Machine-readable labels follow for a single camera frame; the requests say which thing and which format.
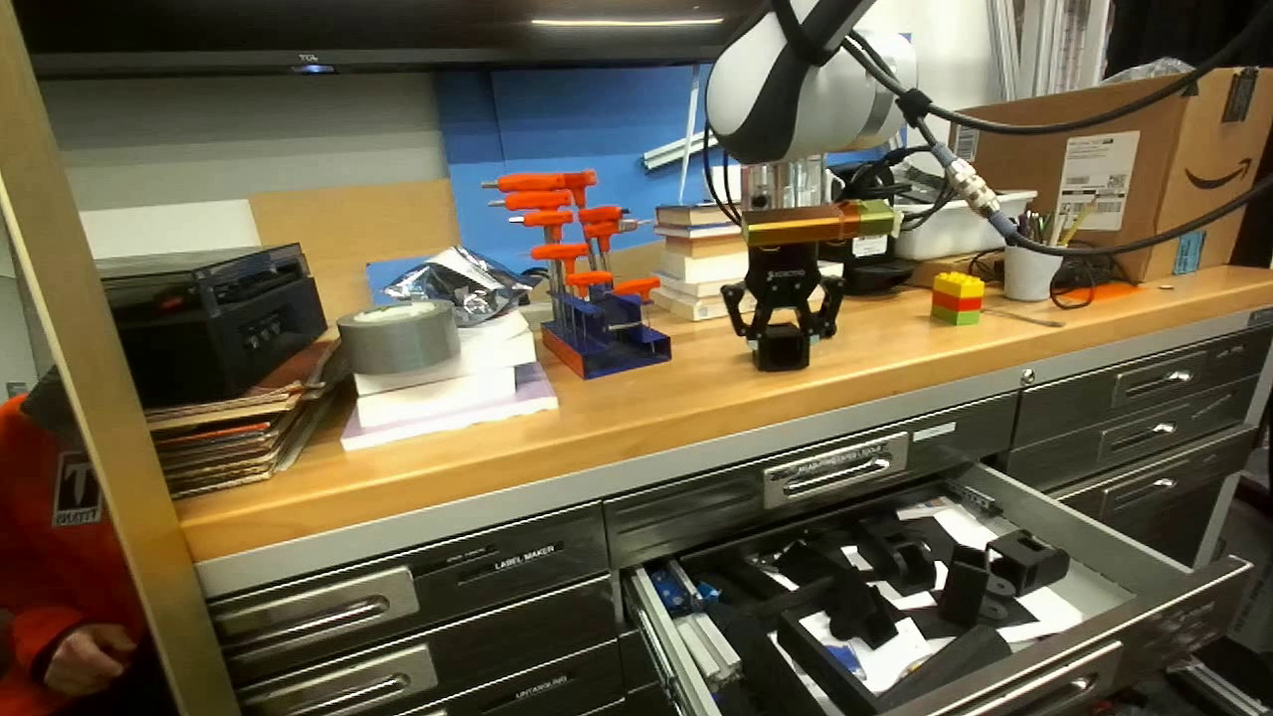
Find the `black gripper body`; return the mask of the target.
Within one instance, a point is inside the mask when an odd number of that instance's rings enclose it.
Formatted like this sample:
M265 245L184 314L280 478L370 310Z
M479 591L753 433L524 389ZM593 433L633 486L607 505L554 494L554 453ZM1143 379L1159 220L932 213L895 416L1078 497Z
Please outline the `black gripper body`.
M796 325L813 335L813 314L821 306L821 283L841 283L821 273L821 245L796 241L796 245L753 245L749 250L749 273L728 285L743 285L743 317L753 321L753 339L760 339L771 325L771 314L788 306L796 314Z

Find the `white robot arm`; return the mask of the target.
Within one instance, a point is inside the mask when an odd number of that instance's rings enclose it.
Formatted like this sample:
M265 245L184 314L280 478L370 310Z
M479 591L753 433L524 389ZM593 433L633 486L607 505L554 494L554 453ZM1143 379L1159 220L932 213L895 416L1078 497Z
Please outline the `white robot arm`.
M1183 95L1255 45L1269 25L1269 6L1256 6L1255 20L1211 58L1107 111L1050 124L989 124L948 111L918 88L902 88L901 69L855 30L855 20L869 12L869 2L873 0L771 0L771 6L716 57L710 75L710 126L739 164L788 164L822 149L878 148L901 124L908 124L922 136L922 149L944 165L944 185L954 191L1012 245L1033 253L1046 253L1046 241L1027 238L1003 213L997 196L973 172L973 164L932 136L932 116L989 136L1088 130Z

